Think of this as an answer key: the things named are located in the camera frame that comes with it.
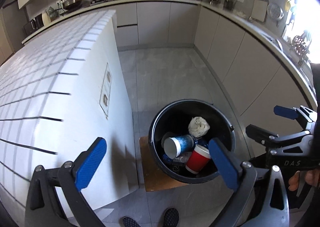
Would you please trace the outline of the person's right hand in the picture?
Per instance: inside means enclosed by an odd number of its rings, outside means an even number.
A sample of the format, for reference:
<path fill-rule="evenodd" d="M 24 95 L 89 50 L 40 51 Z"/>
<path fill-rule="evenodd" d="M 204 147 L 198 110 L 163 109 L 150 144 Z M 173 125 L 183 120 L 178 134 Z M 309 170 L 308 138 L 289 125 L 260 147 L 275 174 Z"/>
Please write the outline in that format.
<path fill-rule="evenodd" d="M 314 187 L 318 186 L 319 179 L 319 169 L 311 170 L 306 172 L 304 180 L 307 184 L 312 185 Z M 289 190 L 295 191 L 299 187 L 299 182 L 301 180 L 301 174 L 297 171 L 290 179 L 289 179 Z"/>

